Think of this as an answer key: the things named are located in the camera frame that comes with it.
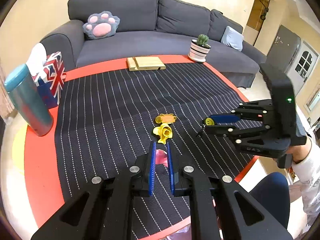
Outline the person right hand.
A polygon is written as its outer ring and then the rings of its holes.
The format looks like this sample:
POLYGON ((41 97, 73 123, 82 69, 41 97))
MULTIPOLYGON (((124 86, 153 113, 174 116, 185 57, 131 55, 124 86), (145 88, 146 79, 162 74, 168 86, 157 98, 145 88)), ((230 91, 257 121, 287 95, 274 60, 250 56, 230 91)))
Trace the person right hand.
POLYGON ((306 143, 304 145, 290 146, 286 153, 291 154, 293 162, 298 164, 308 156, 311 148, 311 138, 307 137, 306 143))

